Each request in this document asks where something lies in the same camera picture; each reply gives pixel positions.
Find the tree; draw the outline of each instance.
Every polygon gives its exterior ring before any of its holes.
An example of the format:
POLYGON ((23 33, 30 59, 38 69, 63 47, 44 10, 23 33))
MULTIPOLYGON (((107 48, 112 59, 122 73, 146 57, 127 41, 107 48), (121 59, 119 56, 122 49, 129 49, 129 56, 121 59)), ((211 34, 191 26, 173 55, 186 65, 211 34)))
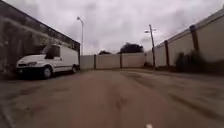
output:
POLYGON ((126 43, 121 49, 120 54, 122 53, 142 53, 144 52, 143 46, 138 44, 126 43))
POLYGON ((108 55, 108 54, 111 54, 110 52, 107 52, 105 50, 103 51, 100 51, 99 55, 108 55))

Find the white van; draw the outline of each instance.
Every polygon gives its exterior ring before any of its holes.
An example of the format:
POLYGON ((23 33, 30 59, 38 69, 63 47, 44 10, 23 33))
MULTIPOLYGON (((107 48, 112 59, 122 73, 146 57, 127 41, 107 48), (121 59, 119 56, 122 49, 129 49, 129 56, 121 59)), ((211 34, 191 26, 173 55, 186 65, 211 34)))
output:
POLYGON ((40 74, 50 78, 53 73, 61 71, 76 72, 79 67, 79 54, 62 45, 42 45, 33 53, 17 62, 16 71, 22 74, 40 74))

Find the van wheel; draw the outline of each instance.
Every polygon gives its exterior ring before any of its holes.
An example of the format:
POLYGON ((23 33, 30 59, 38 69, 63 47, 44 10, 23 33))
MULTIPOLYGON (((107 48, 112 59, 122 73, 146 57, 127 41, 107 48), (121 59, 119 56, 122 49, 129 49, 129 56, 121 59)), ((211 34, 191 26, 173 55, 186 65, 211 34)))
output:
POLYGON ((43 70, 43 77, 45 78, 45 79, 47 79, 47 78, 50 78, 52 76, 52 70, 51 70, 51 67, 49 67, 49 66, 45 66, 44 67, 44 70, 43 70))
POLYGON ((77 68, 76 67, 77 67, 76 65, 72 66, 72 73, 76 73, 77 72, 77 68))

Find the sky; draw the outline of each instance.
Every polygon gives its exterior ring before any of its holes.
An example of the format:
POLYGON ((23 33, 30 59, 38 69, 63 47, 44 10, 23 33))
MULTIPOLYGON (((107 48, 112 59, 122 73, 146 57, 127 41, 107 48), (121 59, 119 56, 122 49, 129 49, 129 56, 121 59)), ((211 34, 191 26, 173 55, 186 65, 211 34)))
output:
POLYGON ((4 0, 70 38, 81 40, 84 54, 117 53, 126 42, 151 49, 144 33, 152 24, 155 44, 171 38, 216 11, 224 0, 4 0))

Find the road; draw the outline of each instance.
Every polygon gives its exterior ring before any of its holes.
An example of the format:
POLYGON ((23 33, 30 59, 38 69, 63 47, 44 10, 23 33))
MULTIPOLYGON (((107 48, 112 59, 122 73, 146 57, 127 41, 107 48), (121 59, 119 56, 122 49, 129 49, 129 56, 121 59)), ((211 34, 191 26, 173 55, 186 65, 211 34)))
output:
POLYGON ((88 71, 0 82, 0 98, 16 128, 224 127, 224 79, 197 76, 88 71))

